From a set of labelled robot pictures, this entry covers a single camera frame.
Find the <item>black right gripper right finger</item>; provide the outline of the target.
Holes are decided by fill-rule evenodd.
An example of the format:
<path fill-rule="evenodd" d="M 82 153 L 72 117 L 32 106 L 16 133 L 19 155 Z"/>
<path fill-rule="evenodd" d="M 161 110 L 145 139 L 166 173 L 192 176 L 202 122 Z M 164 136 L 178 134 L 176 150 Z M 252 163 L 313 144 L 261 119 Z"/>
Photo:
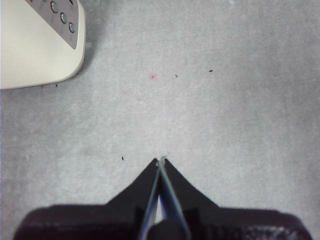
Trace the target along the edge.
<path fill-rule="evenodd" d="M 161 203 L 166 220 L 182 227 L 188 240 L 204 240 L 206 224 L 202 214 L 220 207 L 196 189 L 168 159 L 161 160 Z"/>

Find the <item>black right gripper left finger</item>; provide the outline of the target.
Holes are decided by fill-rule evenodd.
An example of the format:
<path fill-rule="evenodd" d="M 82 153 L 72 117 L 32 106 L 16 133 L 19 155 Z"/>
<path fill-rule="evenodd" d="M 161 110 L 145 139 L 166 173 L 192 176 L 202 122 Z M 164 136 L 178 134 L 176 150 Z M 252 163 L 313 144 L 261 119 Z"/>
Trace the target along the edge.
<path fill-rule="evenodd" d="M 107 203 L 108 240 L 145 240 L 155 222 L 160 178 L 154 158 L 138 177 Z"/>

